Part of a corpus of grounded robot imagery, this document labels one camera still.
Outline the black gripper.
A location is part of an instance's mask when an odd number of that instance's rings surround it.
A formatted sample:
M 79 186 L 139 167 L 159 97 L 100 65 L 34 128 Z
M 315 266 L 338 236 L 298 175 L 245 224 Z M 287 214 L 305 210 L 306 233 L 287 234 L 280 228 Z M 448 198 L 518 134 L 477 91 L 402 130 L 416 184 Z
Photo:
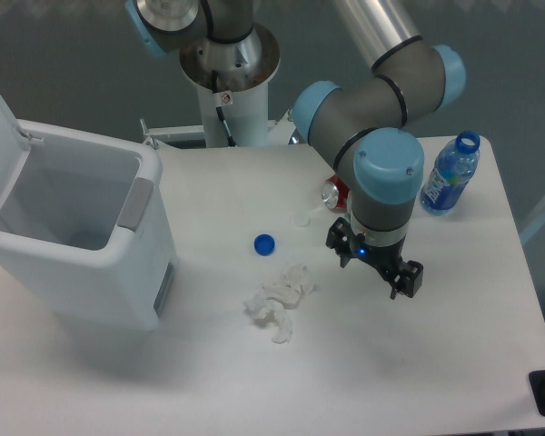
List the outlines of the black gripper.
M 391 300 L 398 295 L 413 298 L 421 288 L 424 267 L 401 258 L 408 227 L 406 223 L 391 231 L 375 231 L 340 217 L 329 228 L 325 244 L 338 255 L 341 268 L 358 259 L 380 272 L 391 286 Z

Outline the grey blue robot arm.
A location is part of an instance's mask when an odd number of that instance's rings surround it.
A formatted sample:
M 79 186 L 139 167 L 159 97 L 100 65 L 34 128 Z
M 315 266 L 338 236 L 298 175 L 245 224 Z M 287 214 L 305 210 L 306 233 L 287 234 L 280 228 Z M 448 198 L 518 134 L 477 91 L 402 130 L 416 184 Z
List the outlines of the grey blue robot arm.
M 341 264 L 374 268 L 393 295 L 412 297 L 423 267 L 404 261 L 402 246 L 421 188 L 424 152 L 405 125 L 455 101 L 466 72 L 446 45 L 427 45 L 398 1 L 338 1 L 337 15 L 370 67 L 357 91 L 330 81 L 307 87 L 292 119 L 301 138 L 349 189 L 347 214 L 326 243 Z M 254 18 L 251 1 L 129 1 L 126 9 L 148 50 L 177 52 L 201 106 L 210 147 L 263 145 L 267 86 L 280 63 L 273 34 Z

